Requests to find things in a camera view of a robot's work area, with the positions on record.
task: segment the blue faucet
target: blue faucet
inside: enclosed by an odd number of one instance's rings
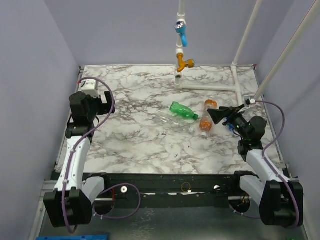
[[[187,35],[186,35],[186,29],[187,29],[186,23],[184,21],[178,21],[174,26],[174,28],[176,33],[180,35],[182,46],[183,47],[188,46]]]

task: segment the gray floor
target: gray floor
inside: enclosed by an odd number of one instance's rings
[[[249,212],[257,214],[258,207]],[[122,216],[130,209],[115,209]],[[144,208],[125,220],[93,217],[75,235],[109,235],[110,240],[307,240],[303,227],[288,230],[265,226],[260,220],[234,214],[229,208]],[[46,215],[41,237],[69,236],[65,227],[53,228]]]

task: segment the white marble surface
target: white marble surface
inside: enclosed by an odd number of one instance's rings
[[[208,139],[201,138],[199,120],[190,124],[195,134],[183,133],[173,127],[159,124],[155,113],[171,114],[173,101],[190,107],[200,116],[204,101],[213,99],[218,106],[237,105],[232,92],[177,90],[174,88],[174,66],[119,65],[86,66],[84,77],[97,77],[105,81],[116,98],[116,111],[95,132],[91,149],[84,166],[86,173],[140,173],[140,174],[233,174],[234,171],[252,168],[238,155],[239,137],[226,127],[213,126]],[[238,68],[238,76],[244,96],[258,89],[252,67]],[[184,83],[233,85],[229,67],[195,67],[183,71]],[[100,94],[105,89],[100,86]],[[245,113],[249,120],[254,115],[267,118],[263,105]],[[271,140],[270,125],[262,143]],[[56,170],[61,171],[65,147]],[[277,165],[283,167],[277,148],[271,146],[266,153]]]

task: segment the clear plastic bottle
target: clear plastic bottle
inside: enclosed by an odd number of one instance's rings
[[[161,111],[158,111],[155,114],[154,121],[160,124],[165,124],[168,127],[172,127],[172,129],[174,129],[177,132],[186,132],[191,134],[195,132],[195,129],[191,126],[190,123],[187,123],[182,119],[176,118],[169,114],[165,114]]]
[[[211,99],[208,99],[204,103],[203,113],[201,122],[199,124],[200,130],[202,131],[201,136],[206,138],[209,134],[209,132],[212,129],[213,121],[211,119],[211,116],[208,113],[208,109],[216,109],[218,106],[216,101],[213,101]]]

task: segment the gray wall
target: gray wall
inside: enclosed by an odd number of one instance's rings
[[[258,64],[257,73],[262,81],[297,29],[314,0],[296,0]],[[283,135],[279,144],[290,171],[303,184],[310,227],[320,237],[319,207],[319,137],[320,128],[320,16],[304,34],[301,41],[267,87],[264,96],[282,106],[286,115]],[[282,120],[279,111],[268,107],[276,130]]]
[[[0,239],[26,240],[78,67],[43,0],[1,1]]]
[[[79,65],[174,64],[179,0],[45,0]],[[256,0],[187,0],[187,58],[230,64]],[[240,64],[256,64],[293,0],[266,0]]]

